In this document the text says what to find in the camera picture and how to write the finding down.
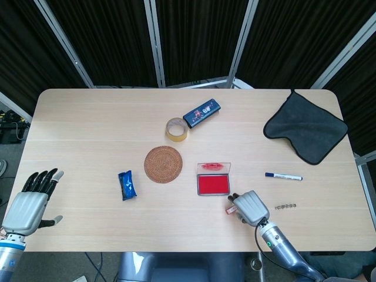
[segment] masking tape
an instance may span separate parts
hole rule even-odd
[[[170,133],[170,129],[173,126],[180,126],[184,129],[183,134],[181,135],[173,135]],[[188,125],[184,119],[181,119],[179,117],[174,117],[173,119],[170,119],[166,124],[166,134],[168,138],[174,142],[181,142],[185,138],[187,138],[188,135]]]

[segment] robotic hand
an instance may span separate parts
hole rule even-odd
[[[62,220],[62,216],[42,220],[51,194],[64,174],[63,171],[55,174],[57,171],[32,174],[16,195],[3,222],[6,239],[0,240],[0,282],[10,281],[26,247],[25,237],[38,228],[54,226]]]
[[[255,239],[257,247],[261,250],[257,241],[257,229],[259,229],[262,238],[265,240],[274,255],[281,262],[282,268],[287,269],[296,275],[296,282],[317,281],[317,282],[340,282],[354,281],[341,278],[328,278],[312,268],[297,252],[293,245],[287,240],[286,236],[273,222],[268,221],[269,210],[260,200],[255,191],[247,192],[241,196],[233,194],[229,196],[229,200],[237,207],[237,212],[241,222],[247,223],[255,227]]]

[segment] woven coaster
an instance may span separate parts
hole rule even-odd
[[[151,150],[143,164],[146,175],[154,182],[167,183],[182,171],[183,160],[177,150],[161,146]]]

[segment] red ink pad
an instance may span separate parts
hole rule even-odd
[[[199,195],[228,195],[230,182],[228,174],[198,174],[197,192]]]

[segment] light wood surface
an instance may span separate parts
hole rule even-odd
[[[327,90],[297,90],[342,118]],[[12,201],[35,171],[65,171],[45,219],[55,227],[27,237],[28,251],[256,251],[254,229],[225,213],[227,196],[198,196],[200,162],[231,162],[231,192],[255,190],[300,251],[371,250],[376,233],[346,136],[317,166],[289,142],[263,136],[289,90],[50,89],[41,94],[23,151]],[[166,122],[215,98],[218,114],[186,140],[165,136]],[[183,158],[179,177],[152,182],[143,162],[168,145]],[[122,201],[118,173],[132,170],[138,197]],[[302,182],[265,172],[303,176]],[[295,203],[294,209],[275,210]]]

